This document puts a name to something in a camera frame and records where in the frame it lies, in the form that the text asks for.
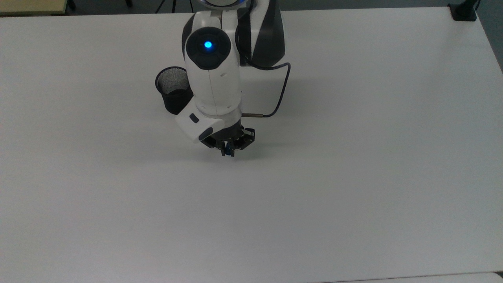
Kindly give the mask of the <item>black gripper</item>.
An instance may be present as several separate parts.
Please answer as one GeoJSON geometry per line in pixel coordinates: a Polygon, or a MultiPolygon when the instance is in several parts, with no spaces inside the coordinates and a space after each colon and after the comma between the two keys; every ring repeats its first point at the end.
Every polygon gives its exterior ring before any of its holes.
{"type": "Polygon", "coordinates": [[[245,128],[241,121],[238,121],[231,127],[222,129],[205,139],[201,140],[203,145],[209,148],[216,148],[221,151],[222,156],[235,156],[236,150],[244,150],[255,141],[255,129],[245,128]]]}

